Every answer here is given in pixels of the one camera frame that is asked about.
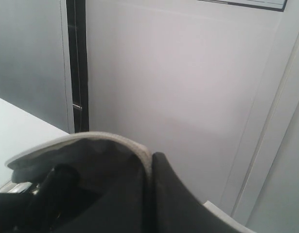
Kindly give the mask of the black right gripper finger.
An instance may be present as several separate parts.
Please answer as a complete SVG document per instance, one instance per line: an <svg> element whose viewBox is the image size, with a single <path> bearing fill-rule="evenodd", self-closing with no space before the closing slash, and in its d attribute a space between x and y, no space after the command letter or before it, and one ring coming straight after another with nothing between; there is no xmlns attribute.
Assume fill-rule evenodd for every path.
<svg viewBox="0 0 299 233"><path fill-rule="evenodd" d="M178 178L166 156L152 160L156 233L250 233L210 201L200 203Z"/></svg>

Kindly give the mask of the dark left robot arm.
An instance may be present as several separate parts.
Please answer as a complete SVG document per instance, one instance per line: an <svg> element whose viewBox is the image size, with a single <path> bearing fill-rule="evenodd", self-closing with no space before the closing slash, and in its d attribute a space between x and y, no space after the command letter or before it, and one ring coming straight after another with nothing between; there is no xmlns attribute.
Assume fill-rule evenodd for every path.
<svg viewBox="0 0 299 233"><path fill-rule="evenodd" d="M48 233L80 180L68 165L54 167L33 193L0 193L0 233Z"/></svg>

